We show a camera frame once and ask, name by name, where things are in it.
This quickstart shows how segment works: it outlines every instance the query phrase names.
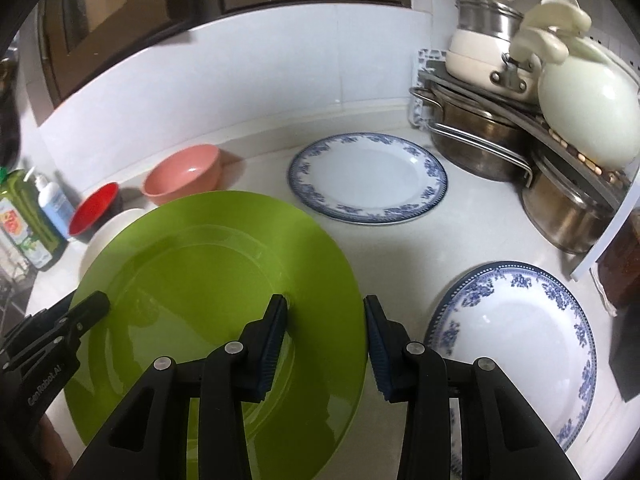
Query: kitchen shelf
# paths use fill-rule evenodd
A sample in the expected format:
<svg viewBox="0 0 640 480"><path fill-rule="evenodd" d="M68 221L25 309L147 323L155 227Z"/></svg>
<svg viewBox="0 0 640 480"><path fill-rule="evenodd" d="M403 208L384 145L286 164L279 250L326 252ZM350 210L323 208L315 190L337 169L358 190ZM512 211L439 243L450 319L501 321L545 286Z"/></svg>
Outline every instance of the kitchen shelf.
<svg viewBox="0 0 640 480"><path fill-rule="evenodd" d="M578 160L567 149L562 147L551 134L549 134L548 126L542 117L542 112L536 106L519 103L500 97L497 94L479 89L459 79L453 78L447 73L444 61L429 60L426 70L420 70L418 73L418 81L421 86L428 88L431 82L448 88L463 96L469 97L487 110L507 118L512 123L529 132L539 142L548 146L559 156L561 156L574 170L580 173L589 184L591 184L603 199L609 203L614 210L617 210L628 189L628 183L622 182L620 176L617 176L618 184L613 184L608 180L610 173L604 172L601 176L591 171L583 162Z"/></svg>

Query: silver rivet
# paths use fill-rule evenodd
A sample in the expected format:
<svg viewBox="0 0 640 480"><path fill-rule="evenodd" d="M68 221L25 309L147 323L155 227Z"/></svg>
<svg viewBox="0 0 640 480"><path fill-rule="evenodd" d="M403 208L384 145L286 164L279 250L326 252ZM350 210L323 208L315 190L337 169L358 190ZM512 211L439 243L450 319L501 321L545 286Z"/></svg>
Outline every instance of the silver rivet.
<svg viewBox="0 0 640 480"><path fill-rule="evenodd" d="M413 355L424 354L424 345L422 343L418 343L417 341L411 341L406 346L406 351L409 352L409 354Z"/></svg>
<svg viewBox="0 0 640 480"><path fill-rule="evenodd" d="M166 370L169 366L171 366L171 359L168 357L159 357L154 361L154 368L156 370Z"/></svg>
<svg viewBox="0 0 640 480"><path fill-rule="evenodd" d="M487 372L490 372L495 368L495 363L488 357L481 357L478 359L478 366Z"/></svg>
<svg viewBox="0 0 640 480"><path fill-rule="evenodd" d="M244 345L239 341L230 341L225 345L225 352L228 354L239 354Z"/></svg>

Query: backsplash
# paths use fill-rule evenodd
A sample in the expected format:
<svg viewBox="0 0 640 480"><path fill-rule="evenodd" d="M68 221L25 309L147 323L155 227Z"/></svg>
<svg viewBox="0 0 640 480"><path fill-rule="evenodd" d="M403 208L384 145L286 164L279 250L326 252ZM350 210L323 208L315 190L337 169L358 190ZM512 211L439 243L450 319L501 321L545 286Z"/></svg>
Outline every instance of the backsplash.
<svg viewBox="0 0 640 480"><path fill-rule="evenodd" d="M114 66L38 128L21 69L23 156L87 192L140 160L268 116L408 99L419 49L446 50L455 0L414 10L306 4L256 10L179 34ZM539 0L516 0L527 10ZM590 35L640 69L640 46L609 0L578 0Z"/></svg>

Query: white plate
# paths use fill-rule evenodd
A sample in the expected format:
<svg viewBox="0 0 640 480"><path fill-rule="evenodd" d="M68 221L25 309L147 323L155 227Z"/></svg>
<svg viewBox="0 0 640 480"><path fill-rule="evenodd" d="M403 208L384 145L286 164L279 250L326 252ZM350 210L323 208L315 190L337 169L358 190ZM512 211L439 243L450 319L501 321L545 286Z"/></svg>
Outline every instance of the white plate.
<svg viewBox="0 0 640 480"><path fill-rule="evenodd" d="M305 205L358 224L416 218L444 197L447 174L423 147L383 134L342 134L296 155L289 185Z"/></svg>
<svg viewBox="0 0 640 480"><path fill-rule="evenodd" d="M86 247L86 251L80 261L80 269L78 270L78 280L82 280L85 272L97 258L98 254L113 240L125 227L133 224L138 218L145 213L144 209L135 208L127 209L117 214L103 225L98 232L91 238Z"/></svg>
<svg viewBox="0 0 640 480"><path fill-rule="evenodd" d="M576 299L544 270L519 262L472 270L440 302L425 344L456 361L495 360L562 449L580 432L596 387L595 344ZM451 405L451 463L460 474L460 416Z"/></svg>

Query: brown jar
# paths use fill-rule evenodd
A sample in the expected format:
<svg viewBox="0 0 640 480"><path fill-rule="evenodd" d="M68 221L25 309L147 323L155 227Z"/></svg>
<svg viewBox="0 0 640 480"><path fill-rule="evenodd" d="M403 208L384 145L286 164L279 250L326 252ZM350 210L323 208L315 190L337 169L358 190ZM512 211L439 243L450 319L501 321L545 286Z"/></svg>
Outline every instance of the brown jar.
<svg viewBox="0 0 640 480"><path fill-rule="evenodd" d="M598 260L598 276L615 307L640 303L640 209L632 211Z"/></svg>

